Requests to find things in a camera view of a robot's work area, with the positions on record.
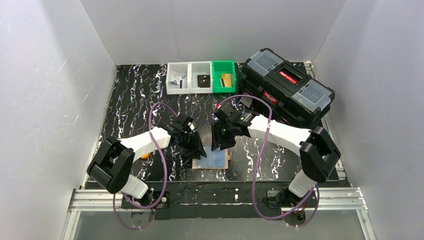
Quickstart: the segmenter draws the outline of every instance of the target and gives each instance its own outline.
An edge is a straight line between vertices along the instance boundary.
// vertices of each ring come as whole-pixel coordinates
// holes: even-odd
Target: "white bin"
[[[178,84],[171,82],[171,75],[178,73],[180,76],[187,77],[187,88],[180,88]],[[189,78],[190,63],[189,62],[170,62],[166,71],[166,94],[189,94],[192,84]]]
[[[191,93],[192,94],[211,94],[212,91],[212,62],[211,61],[191,61],[190,72],[188,79],[191,82]],[[210,85],[209,87],[198,86],[198,76],[209,75]]]

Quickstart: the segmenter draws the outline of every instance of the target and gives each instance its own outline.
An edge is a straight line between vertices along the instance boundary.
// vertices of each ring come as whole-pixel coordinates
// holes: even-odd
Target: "white wall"
[[[422,239],[424,3],[347,0],[315,61],[378,239]]]
[[[1,239],[62,237],[115,75],[79,0],[1,2]]]
[[[346,0],[81,0],[117,65],[313,60]]]

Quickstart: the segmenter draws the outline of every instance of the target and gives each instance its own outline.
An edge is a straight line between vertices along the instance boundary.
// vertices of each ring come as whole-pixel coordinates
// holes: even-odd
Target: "black toolbox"
[[[243,64],[237,93],[263,99],[271,106],[274,120],[310,129],[330,110],[335,97],[331,88],[269,48],[261,49]],[[245,97],[241,102],[268,116],[268,108],[262,103]]]

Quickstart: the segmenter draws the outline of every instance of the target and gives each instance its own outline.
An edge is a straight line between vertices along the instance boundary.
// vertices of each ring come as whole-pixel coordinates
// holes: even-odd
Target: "toolbox lid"
[[[265,77],[271,70],[283,62],[279,56],[268,50],[258,51],[250,59],[251,61],[247,65],[262,75],[262,77]]]
[[[327,107],[331,103],[330,95],[331,92],[329,90],[311,79],[292,98],[313,112],[318,107],[321,110]]]

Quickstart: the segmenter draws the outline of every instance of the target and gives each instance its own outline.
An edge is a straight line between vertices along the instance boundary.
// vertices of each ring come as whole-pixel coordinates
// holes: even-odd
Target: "black marble table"
[[[305,69],[303,63],[295,63]],[[240,72],[241,64],[236,65]],[[211,146],[212,113],[215,106],[230,94],[185,94],[167,95],[166,80],[167,65],[121,65],[117,67],[111,99],[108,105],[103,130],[98,144],[108,136],[129,138],[148,130],[150,107],[157,102],[170,105],[176,113],[185,113],[199,123],[204,146]],[[233,105],[242,109],[238,101]],[[154,111],[153,125],[168,121],[171,113],[164,107]],[[237,137],[236,146],[229,149],[232,159],[228,169],[201,170],[192,169],[192,160],[181,156],[181,148],[168,147],[164,150],[169,181],[251,181],[253,167],[258,157],[261,139]],[[302,169],[300,158],[293,152],[267,143],[256,175],[257,181],[291,181]],[[159,153],[154,152],[147,160],[137,160],[132,166],[132,174],[145,181],[163,181],[164,171]],[[332,174],[331,180],[338,180],[337,174]]]

